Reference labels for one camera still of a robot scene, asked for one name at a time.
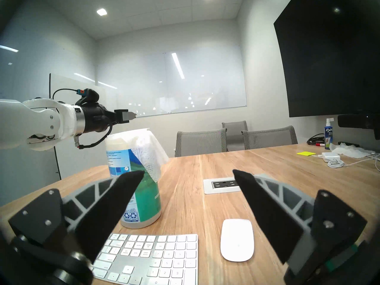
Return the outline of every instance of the white keyboard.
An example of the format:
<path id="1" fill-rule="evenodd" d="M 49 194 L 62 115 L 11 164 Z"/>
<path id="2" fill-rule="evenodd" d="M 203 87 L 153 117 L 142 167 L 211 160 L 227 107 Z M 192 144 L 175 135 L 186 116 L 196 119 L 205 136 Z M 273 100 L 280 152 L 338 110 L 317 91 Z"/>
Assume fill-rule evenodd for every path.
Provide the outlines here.
<path id="1" fill-rule="evenodd" d="M 198 236 L 110 234 L 95 278 L 130 285 L 198 285 Z"/>

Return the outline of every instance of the disinfecting wipes canister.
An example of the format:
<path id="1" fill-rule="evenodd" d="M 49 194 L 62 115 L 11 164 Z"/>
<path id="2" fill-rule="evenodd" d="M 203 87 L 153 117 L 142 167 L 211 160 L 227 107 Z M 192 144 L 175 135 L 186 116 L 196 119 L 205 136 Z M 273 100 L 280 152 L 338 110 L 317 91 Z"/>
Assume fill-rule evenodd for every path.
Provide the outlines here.
<path id="1" fill-rule="evenodd" d="M 105 142 L 111 176 L 136 170 L 145 172 L 126 207 L 121 224 L 138 229 L 154 223 L 161 215 L 157 181 L 161 176 L 161 165 L 169 159 L 165 151 L 147 129 L 112 134 Z"/>

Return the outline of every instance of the spray bottle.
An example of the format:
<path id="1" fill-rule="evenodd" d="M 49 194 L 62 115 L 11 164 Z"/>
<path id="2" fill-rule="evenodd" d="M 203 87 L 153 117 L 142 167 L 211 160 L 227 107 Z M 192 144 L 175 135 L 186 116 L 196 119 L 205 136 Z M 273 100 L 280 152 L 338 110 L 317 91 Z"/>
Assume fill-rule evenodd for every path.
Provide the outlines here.
<path id="1" fill-rule="evenodd" d="M 333 127 L 330 122 L 334 121 L 334 118 L 326 118 L 326 126 L 324 127 L 324 148 L 330 150 L 330 143 L 333 142 Z"/>

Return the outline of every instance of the mesh chair back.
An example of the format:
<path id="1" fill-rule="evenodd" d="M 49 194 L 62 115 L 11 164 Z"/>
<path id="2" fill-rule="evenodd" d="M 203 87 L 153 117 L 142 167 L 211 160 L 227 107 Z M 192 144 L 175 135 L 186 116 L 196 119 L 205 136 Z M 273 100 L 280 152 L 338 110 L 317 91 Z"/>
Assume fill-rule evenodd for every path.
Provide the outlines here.
<path id="1" fill-rule="evenodd" d="M 247 122 L 222 122 L 221 125 L 227 129 L 227 151 L 244 150 L 244 137 L 241 132 L 248 130 Z"/>
<path id="2" fill-rule="evenodd" d="M 292 125 L 287 126 L 286 128 L 278 128 L 276 130 L 242 132 L 244 137 L 244 147 L 246 150 L 298 144 L 296 132 Z"/>
<path id="3" fill-rule="evenodd" d="M 226 129 L 207 132 L 178 132 L 176 157 L 226 152 Z"/>

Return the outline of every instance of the ceiling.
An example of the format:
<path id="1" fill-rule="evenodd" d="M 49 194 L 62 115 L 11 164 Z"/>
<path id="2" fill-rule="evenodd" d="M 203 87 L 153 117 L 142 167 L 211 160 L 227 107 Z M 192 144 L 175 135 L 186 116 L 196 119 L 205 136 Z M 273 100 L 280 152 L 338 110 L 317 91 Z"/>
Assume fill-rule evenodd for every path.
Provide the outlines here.
<path id="1" fill-rule="evenodd" d="M 94 39 L 181 22 L 233 19 L 242 0 L 44 0 Z M 99 16 L 104 8 L 107 15 Z"/>

